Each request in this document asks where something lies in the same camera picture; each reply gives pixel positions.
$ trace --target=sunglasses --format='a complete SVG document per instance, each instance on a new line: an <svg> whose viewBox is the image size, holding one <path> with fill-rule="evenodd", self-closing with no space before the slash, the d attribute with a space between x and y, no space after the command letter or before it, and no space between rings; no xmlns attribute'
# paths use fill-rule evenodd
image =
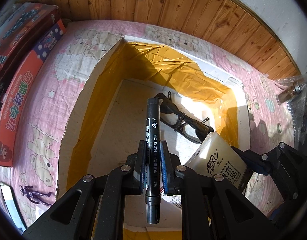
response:
<svg viewBox="0 0 307 240"><path fill-rule="evenodd" d="M162 103L160 105L160 113L175 114L178 117L177 121L175 124L171 124L170 121L166 121L161 115L160 115L160 121L169 126L170 128L172 128L174 131L180 133L189 141L201 144L205 140L207 135L210 132L214 131L212 127L204 124L209 120L209 118L207 117L201 122L190 118L185 113L181 112L178 109L178 107L172 102L171 95L172 95L171 92L168 92L168 97L166 97L163 93L159 93L155 96L155 98L162 100ZM194 129L196 137L187 133L186 131L187 125L189 125L191 128Z"/></svg>

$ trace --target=pink bedsheet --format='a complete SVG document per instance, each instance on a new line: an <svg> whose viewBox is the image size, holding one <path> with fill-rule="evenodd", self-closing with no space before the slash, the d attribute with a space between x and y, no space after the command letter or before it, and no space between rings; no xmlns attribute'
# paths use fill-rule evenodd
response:
<svg viewBox="0 0 307 240"><path fill-rule="evenodd" d="M13 168L0 167L0 181L10 185L26 224L36 220L36 206L19 185L57 192L58 158L65 126L74 104L99 59L119 38L129 35L167 44L197 56L244 83L251 120L251 149L262 154L280 141L293 146L292 117L279 106L275 83L246 62L201 39L160 27L124 21L81 21L69 24L36 77L23 109L16 137ZM282 201L272 179L254 174L246 196L264 214ZM0 191L0 205L6 210Z"/></svg>

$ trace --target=white wall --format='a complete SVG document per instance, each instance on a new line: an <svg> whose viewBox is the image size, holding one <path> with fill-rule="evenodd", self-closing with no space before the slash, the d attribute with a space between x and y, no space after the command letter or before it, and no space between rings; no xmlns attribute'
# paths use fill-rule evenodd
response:
<svg viewBox="0 0 307 240"><path fill-rule="evenodd" d="M307 72L307 18L295 0L240 0L281 39L302 74Z"/></svg>

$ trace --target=purple action figure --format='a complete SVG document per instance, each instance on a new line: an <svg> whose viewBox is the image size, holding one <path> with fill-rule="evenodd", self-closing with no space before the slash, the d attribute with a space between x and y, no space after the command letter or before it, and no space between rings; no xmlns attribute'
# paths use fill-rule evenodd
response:
<svg viewBox="0 0 307 240"><path fill-rule="evenodd" d="M46 206L49 206L51 207L52 205L49 204L49 203L46 203L44 201L42 201L38 196L42 196L42 197L50 197L51 196L51 192L49 192L48 194L44 194L44 193L41 193L41 192L38 192L38 191L34 191L34 190L31 190L31 188L33 188L33 186L24 186L21 187L20 191L22 192L22 195L26 195L26 197L32 202L32 203L35 203L35 204L44 204Z"/></svg>

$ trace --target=cardboard box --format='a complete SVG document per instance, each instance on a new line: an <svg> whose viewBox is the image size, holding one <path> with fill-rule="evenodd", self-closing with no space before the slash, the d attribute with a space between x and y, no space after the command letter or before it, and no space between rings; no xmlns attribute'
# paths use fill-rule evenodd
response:
<svg viewBox="0 0 307 240"><path fill-rule="evenodd" d="M59 20L36 43L13 76L0 111L0 166L12 167L17 126L27 94L45 59L65 32Z"/></svg>
<svg viewBox="0 0 307 240"><path fill-rule="evenodd" d="M60 19L55 5L24 3L0 28L0 95L5 92L19 62Z"/></svg>

